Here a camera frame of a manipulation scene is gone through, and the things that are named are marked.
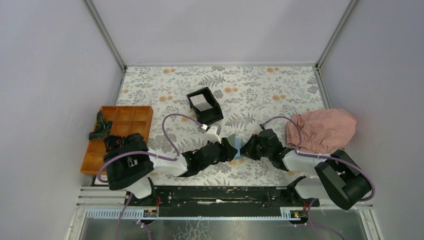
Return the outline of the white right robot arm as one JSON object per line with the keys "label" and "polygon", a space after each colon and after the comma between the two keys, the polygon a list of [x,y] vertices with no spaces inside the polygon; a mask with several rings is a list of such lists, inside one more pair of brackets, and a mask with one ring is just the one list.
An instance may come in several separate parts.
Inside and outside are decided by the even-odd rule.
{"label": "white right robot arm", "polygon": [[275,168],[286,172],[301,172],[302,176],[287,185],[286,198],[293,206],[306,199],[319,199],[349,210],[374,193],[372,183],[343,150],[312,154],[284,147],[272,129],[265,129],[252,135],[240,153],[253,160],[267,158]]}

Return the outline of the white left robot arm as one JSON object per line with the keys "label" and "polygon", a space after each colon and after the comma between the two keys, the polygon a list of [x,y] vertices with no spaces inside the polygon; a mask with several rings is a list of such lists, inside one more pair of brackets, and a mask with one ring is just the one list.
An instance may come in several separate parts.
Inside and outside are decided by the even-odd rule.
{"label": "white left robot arm", "polygon": [[126,190],[144,206],[155,200],[154,185],[149,174],[188,178],[209,166],[230,162],[240,155],[240,146],[225,137],[217,142],[208,141],[200,149],[178,156],[149,149],[139,134],[129,137],[111,135],[103,143],[106,154],[98,175],[105,172],[104,183],[111,191]]}

